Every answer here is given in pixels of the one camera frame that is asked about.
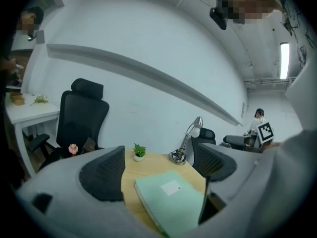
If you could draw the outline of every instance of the wooden table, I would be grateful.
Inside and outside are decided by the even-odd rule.
[[[35,175],[35,172],[24,145],[22,128],[57,119],[59,107],[52,103],[35,103],[31,105],[36,98],[32,94],[24,93],[23,98],[25,99],[25,104],[17,106],[11,101],[10,95],[7,93],[5,97],[5,109],[10,122],[14,125],[15,137],[23,162],[32,177]]]
[[[159,233],[153,221],[135,190],[135,179],[159,175],[168,171],[177,171],[197,191],[205,194],[205,178],[203,178],[189,163],[176,165],[168,159],[167,154],[147,153],[142,162],[133,160],[132,150],[125,151],[125,171],[122,176],[121,189],[126,208],[141,222]]]

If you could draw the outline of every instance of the green folder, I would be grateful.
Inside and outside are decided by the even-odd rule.
[[[178,172],[136,179],[135,189],[165,237],[178,237],[198,226],[204,196]]]

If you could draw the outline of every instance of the white fabric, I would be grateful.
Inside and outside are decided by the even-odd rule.
[[[254,131],[257,131],[257,126],[261,123],[264,123],[266,122],[266,120],[263,118],[263,117],[260,117],[260,118],[255,118],[254,121],[252,122],[251,126],[250,126],[250,129],[254,129]]]

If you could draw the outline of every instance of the ceiling light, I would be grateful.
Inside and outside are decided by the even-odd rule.
[[[281,76],[280,79],[287,78],[289,65],[289,44],[281,43]]]

